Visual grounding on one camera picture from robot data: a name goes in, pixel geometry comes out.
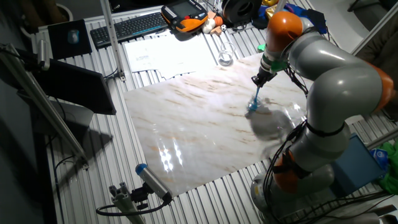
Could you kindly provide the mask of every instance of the white paper sheet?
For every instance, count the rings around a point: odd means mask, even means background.
[[[179,41],[173,35],[168,35],[124,46],[132,72],[158,70],[168,79],[216,65],[202,36]]]

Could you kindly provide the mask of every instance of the black keyboard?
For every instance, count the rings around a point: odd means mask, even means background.
[[[128,21],[118,22],[114,25],[118,42],[124,42],[136,37],[158,32],[167,27],[160,12],[136,17]],[[108,29],[101,27],[90,31],[96,49],[111,45]]]

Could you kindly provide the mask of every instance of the orange cap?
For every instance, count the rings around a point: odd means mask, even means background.
[[[378,72],[382,83],[383,91],[381,93],[381,99],[379,105],[374,110],[374,111],[379,111],[386,104],[388,104],[388,102],[390,102],[390,100],[392,100],[393,97],[396,96],[396,91],[394,90],[394,81],[392,81],[392,78],[389,75],[387,75],[385,72],[383,72],[383,70],[381,70],[380,68],[377,68],[371,63],[368,64],[370,64]]]
[[[292,152],[289,151],[289,154],[294,161]],[[275,166],[281,166],[284,163],[283,157],[279,158],[275,163]],[[288,192],[291,194],[297,193],[298,181],[299,178],[294,173],[293,170],[288,170],[287,172],[283,172],[280,174],[274,174],[275,183],[278,185],[280,189],[284,192]]]
[[[280,11],[268,22],[267,50],[281,52],[303,32],[303,23],[291,12]]]

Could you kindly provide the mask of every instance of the marble surface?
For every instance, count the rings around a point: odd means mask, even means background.
[[[280,72],[259,92],[266,107],[247,114],[260,58],[124,94],[147,164],[174,196],[264,159],[305,113],[303,92]]]

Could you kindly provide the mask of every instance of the monitor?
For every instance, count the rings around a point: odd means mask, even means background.
[[[25,63],[37,65],[37,54],[18,50]],[[84,106],[94,113],[116,114],[109,88],[102,74],[50,59],[47,71],[32,71],[45,94]],[[2,77],[6,83],[21,89],[13,77]]]

